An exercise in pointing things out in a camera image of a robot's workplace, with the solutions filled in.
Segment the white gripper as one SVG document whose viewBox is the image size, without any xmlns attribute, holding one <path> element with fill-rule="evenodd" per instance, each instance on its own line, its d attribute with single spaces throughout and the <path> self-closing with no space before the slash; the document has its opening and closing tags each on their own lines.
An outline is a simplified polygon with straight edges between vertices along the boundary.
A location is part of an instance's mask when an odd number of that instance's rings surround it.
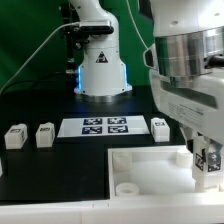
<svg viewBox="0 0 224 224">
<path fill-rule="evenodd" d="M 199 132 L 210 138 L 206 141 L 207 163 L 220 163 L 224 144 L 224 69 L 196 76 L 192 89 L 172 87 L 155 70 L 149 77 L 158 110 L 181 123 L 186 148 L 194 151 L 194 138 Z"/>
</svg>

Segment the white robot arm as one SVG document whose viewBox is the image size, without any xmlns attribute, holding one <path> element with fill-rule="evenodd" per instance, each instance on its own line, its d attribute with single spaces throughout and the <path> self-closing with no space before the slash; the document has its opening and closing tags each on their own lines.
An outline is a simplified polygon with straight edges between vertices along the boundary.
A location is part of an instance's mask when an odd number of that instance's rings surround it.
<svg viewBox="0 0 224 224">
<path fill-rule="evenodd" d="M 154 25 L 154 43 L 144 52 L 154 102 L 178 121 L 187 141 L 205 141 L 207 163 L 224 146 L 224 0 L 137 0 Z M 84 60 L 75 92 L 112 98 L 131 87 L 119 55 L 119 25 L 99 0 L 69 0 L 85 34 Z"/>
</svg>

